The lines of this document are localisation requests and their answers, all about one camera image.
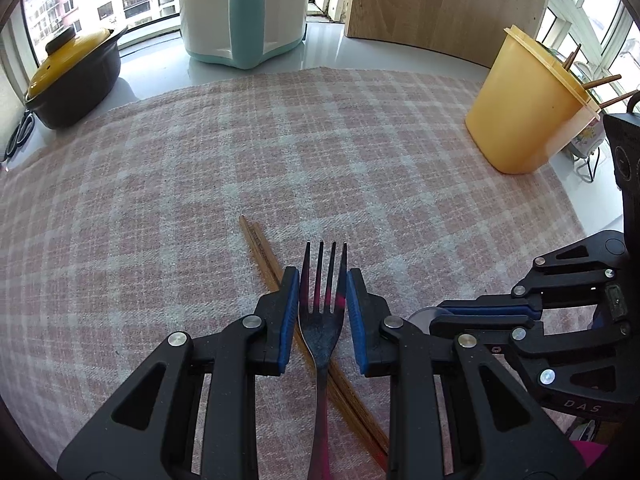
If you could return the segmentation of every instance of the wooden board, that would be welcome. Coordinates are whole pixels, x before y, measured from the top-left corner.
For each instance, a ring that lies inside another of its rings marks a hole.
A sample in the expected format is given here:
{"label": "wooden board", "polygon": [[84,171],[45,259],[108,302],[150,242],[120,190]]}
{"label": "wooden board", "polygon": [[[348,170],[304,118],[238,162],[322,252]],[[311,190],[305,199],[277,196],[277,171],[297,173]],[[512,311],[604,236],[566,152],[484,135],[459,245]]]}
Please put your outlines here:
{"label": "wooden board", "polygon": [[517,25],[535,37],[548,0],[352,0],[350,38],[428,48],[490,67]]}

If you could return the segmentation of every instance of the teal handle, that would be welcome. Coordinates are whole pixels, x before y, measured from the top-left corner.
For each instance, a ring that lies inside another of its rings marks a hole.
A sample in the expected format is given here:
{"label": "teal handle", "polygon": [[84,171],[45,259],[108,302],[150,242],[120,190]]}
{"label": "teal handle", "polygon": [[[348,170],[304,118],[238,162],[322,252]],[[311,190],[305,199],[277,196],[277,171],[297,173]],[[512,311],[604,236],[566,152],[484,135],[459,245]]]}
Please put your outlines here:
{"label": "teal handle", "polygon": [[231,56],[238,68],[253,68],[262,59],[264,7],[264,0],[229,0]]}

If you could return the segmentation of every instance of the chopstick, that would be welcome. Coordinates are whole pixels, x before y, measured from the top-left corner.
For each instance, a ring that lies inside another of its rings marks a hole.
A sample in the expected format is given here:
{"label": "chopstick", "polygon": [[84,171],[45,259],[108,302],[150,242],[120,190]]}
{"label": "chopstick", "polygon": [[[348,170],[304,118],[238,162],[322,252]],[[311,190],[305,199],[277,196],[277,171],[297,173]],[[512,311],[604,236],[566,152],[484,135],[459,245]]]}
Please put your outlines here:
{"label": "chopstick", "polygon": [[562,64],[562,68],[567,71],[571,68],[571,65],[574,64],[575,58],[576,56],[578,56],[581,48],[582,44],[578,43],[578,47],[571,54],[569,54],[569,57],[567,57],[567,59],[564,61],[564,64]]}
{"label": "chopstick", "polygon": [[[271,292],[279,290],[280,280],[284,271],[273,254],[260,224],[258,222],[250,223],[242,215],[240,217],[240,228],[249,244],[254,259],[258,263],[258,268],[268,289]],[[307,367],[313,370],[313,358],[306,349],[298,324],[296,324],[294,340],[302,351]],[[376,419],[360,400],[350,381],[333,359],[329,363],[327,392],[331,402],[338,409],[347,426],[356,434],[376,463],[386,471],[389,449],[388,436],[386,436]]]}
{"label": "chopstick", "polygon": [[596,86],[606,85],[607,83],[617,81],[618,79],[622,79],[622,76],[620,74],[610,75],[601,79],[596,79],[596,81],[585,83],[582,85],[582,88],[584,88],[585,90],[589,90],[591,88],[596,88]]}
{"label": "chopstick", "polygon": [[619,95],[618,97],[610,99],[609,101],[605,101],[600,105],[600,108],[604,110],[604,108],[606,108],[607,106],[611,106],[619,103],[620,101],[624,101],[625,99],[634,95],[636,92],[638,92],[638,90],[633,90],[632,92],[627,92],[626,94]]}

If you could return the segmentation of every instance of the yellow container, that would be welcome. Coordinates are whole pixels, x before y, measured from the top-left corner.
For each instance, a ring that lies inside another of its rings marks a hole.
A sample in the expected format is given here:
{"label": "yellow container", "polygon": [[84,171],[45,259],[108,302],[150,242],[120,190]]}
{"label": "yellow container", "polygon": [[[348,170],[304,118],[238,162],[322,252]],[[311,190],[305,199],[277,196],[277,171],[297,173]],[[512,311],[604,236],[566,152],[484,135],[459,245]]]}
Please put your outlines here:
{"label": "yellow container", "polygon": [[465,123],[496,170],[531,173],[598,120],[600,107],[544,47],[515,25],[504,30]]}

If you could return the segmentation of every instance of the metal fork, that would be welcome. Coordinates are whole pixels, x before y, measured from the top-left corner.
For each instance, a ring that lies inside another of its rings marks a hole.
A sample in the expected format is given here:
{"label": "metal fork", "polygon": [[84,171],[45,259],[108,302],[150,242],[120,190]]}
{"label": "metal fork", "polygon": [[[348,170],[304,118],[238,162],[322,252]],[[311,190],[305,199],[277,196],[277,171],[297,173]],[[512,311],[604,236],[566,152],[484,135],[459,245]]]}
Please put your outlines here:
{"label": "metal fork", "polygon": [[329,449],[326,422],[326,385],[329,371],[329,359],[340,337],[344,320],[344,305],[347,283],[347,244],[342,246],[342,259],[338,273],[338,286],[335,290],[334,311],[331,312],[331,286],[334,275],[335,242],[331,246],[331,259],[324,292],[324,308],[320,312],[320,278],[322,273],[322,249],[318,252],[318,270],[316,270],[316,288],[314,290],[313,310],[309,312],[309,255],[311,243],[307,242],[305,261],[300,276],[300,308],[298,320],[300,332],[306,347],[316,364],[316,426],[314,443],[311,449],[311,461],[307,480],[330,480]]}

